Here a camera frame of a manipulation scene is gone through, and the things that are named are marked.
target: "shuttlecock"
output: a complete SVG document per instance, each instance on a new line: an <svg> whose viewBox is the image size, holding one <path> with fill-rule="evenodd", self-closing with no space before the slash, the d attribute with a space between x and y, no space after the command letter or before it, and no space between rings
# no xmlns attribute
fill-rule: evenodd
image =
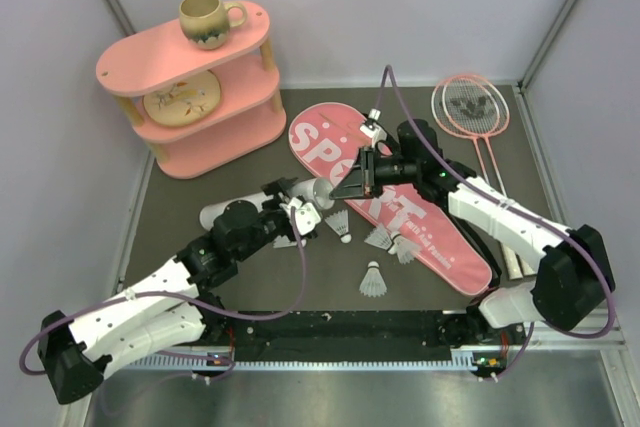
<svg viewBox="0 0 640 427"><path fill-rule="evenodd" d="M380 265L377 262L369 262L367 274L360 284L360 293L366 297L381 297L387 293L387 286L380 274Z"/></svg>
<svg viewBox="0 0 640 427"><path fill-rule="evenodd" d="M324 221L329 227L331 227L331 230L340 236L340 241L343 244L351 242L351 234L349 233L349 212L347 209L330 215L324 219Z"/></svg>
<svg viewBox="0 0 640 427"><path fill-rule="evenodd" d="M420 252L420 246L400 235L400 232L392 232L390 237L391 241L396 246L398 262L401 264L408 264L415 258L415 254Z"/></svg>
<svg viewBox="0 0 640 427"><path fill-rule="evenodd" d="M389 236L389 232L387 232L387 229L382 224L378 224L378 226L367 235L364 241L369 245L386 250L391 255L395 254L398 250L398 246L393 242Z"/></svg>
<svg viewBox="0 0 640 427"><path fill-rule="evenodd" d="M295 247L298 243L295 240L289 240L288 237L280 235L273 241L274 249L283 249L285 247ZM307 239L302 239L302 246L307 245Z"/></svg>

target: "pink badminton racket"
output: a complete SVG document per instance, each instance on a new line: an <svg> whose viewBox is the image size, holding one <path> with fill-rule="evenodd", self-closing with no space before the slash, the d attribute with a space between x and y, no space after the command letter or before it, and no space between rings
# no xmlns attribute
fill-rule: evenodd
<svg viewBox="0 0 640 427"><path fill-rule="evenodd" d="M478 143L479 139L485 141L500 189L506 195L490 141L491 137L504 132L510 119L509 108L498 89L478 75L456 75L436 86L431 98L431 109L436 121L445 132L473 142L483 177L489 183ZM522 278L515 252L502 246L502 253L509 278ZM523 265L523 270L527 275L534 273L528 265L526 267Z"/></svg>

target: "shelf tier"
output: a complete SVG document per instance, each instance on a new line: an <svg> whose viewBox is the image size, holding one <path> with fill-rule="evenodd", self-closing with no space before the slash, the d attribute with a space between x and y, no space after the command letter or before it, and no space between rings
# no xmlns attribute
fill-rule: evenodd
<svg viewBox="0 0 640 427"><path fill-rule="evenodd" d="M134 125L135 132L156 144L175 142L266 102L277 92L280 82L278 69L264 70L262 58L254 54L219 65L211 71L218 77L222 92L220 104L211 114L193 124L166 127L149 117L140 98L136 108L144 123Z"/></svg>
<svg viewBox="0 0 640 427"><path fill-rule="evenodd" d="M137 97L257 49L269 34L269 15L258 4L241 2L247 9L247 21L231 29L222 47L198 49L175 19L113 44L98 60L96 77L113 95ZM238 9L229 11L232 20L240 15Z"/></svg>
<svg viewBox="0 0 640 427"><path fill-rule="evenodd" d="M158 165L171 177L191 179L273 142L286 123L284 109L276 112L272 102L265 102L223 124L167 144L169 160Z"/></svg>

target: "mug handle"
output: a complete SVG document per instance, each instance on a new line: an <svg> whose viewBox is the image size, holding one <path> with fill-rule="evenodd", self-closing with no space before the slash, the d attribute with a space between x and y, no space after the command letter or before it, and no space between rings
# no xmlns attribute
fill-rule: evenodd
<svg viewBox="0 0 640 427"><path fill-rule="evenodd" d="M240 9L242 11L242 18L238 20L232 20L230 22L230 25L232 28L240 27L242 24L244 24L247 21L247 9L245 9L244 5L242 5L240 2L225 2L224 8L227 11L227 15L229 14L229 11L233 8Z"/></svg>

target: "decorative plate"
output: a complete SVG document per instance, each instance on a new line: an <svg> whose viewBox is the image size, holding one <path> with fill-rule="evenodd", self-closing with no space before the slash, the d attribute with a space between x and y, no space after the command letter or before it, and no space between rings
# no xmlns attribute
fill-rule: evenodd
<svg viewBox="0 0 640 427"><path fill-rule="evenodd" d="M219 103L220 82L208 70L142 98L149 117L167 127L197 122L213 112Z"/></svg>

